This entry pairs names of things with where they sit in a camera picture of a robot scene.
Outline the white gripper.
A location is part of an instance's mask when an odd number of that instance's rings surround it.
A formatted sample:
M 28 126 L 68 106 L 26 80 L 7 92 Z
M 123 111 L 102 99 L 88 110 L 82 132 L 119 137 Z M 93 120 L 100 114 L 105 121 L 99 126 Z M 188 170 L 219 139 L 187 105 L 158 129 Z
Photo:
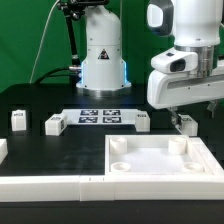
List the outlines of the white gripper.
M 224 74 L 192 78 L 188 73 L 164 74 L 154 70 L 148 79 L 147 100 L 155 109 L 168 108 L 171 123 L 180 124 L 177 106 L 210 101 L 207 110 L 213 118 L 217 99 L 224 98 Z

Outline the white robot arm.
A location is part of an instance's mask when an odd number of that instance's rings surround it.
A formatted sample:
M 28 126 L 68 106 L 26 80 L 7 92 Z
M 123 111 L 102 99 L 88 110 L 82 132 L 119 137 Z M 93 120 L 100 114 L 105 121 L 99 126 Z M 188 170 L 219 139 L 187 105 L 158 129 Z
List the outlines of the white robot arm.
M 218 56 L 224 0 L 150 0 L 147 23 L 153 33 L 174 38 L 172 48 L 151 59 L 148 103 L 175 113 L 179 106 L 207 101 L 214 111 L 224 99 L 224 59 Z M 119 19 L 102 4 L 89 7 L 86 34 L 80 91 L 101 97 L 128 88 Z

